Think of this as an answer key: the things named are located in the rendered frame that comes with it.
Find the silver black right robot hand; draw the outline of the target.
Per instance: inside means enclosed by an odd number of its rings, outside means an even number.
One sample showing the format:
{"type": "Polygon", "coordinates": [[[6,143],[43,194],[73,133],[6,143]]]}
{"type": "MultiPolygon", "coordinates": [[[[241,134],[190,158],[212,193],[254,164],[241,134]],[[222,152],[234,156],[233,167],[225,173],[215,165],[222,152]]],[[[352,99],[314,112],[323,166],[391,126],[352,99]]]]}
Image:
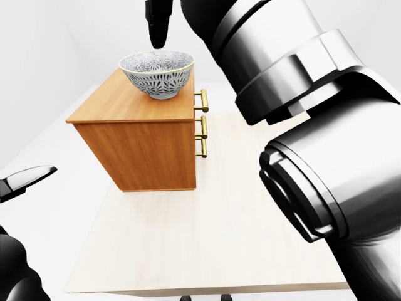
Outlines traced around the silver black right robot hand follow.
{"type": "MultiPolygon", "coordinates": [[[[233,34],[270,0],[180,0],[184,17],[214,59],[221,54],[233,34]]],[[[146,0],[145,16],[152,46],[164,47],[173,0],[146,0]]]]}

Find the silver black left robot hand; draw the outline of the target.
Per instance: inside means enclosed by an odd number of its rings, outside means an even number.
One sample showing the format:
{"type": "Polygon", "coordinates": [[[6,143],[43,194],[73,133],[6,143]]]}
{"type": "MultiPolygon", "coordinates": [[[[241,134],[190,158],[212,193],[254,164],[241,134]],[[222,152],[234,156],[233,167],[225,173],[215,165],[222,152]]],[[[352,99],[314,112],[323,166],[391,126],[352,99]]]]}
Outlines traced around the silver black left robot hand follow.
{"type": "Polygon", "coordinates": [[[58,169],[52,165],[36,166],[0,179],[0,203],[26,192],[26,189],[52,175],[58,169]]]}

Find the black white patterned bowl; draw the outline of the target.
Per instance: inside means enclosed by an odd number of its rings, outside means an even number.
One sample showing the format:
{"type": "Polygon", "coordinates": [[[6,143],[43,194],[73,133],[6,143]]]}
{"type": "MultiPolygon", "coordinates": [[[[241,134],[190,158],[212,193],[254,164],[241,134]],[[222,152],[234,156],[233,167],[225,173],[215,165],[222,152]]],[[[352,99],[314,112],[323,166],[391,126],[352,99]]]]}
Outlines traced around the black white patterned bowl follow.
{"type": "Polygon", "coordinates": [[[118,67],[141,92],[157,100],[175,97],[189,81],[193,56],[170,50],[145,51],[122,58],[118,67]]]}

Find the wooden cabinet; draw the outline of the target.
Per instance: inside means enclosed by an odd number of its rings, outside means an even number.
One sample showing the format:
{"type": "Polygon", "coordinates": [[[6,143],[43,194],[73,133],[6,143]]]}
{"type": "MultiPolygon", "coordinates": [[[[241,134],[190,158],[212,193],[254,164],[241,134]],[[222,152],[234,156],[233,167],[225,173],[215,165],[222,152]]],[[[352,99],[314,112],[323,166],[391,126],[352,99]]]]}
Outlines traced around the wooden cabinet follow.
{"type": "Polygon", "coordinates": [[[191,190],[195,173],[194,77],[156,100],[117,69],[68,118],[122,191],[191,190]]]}

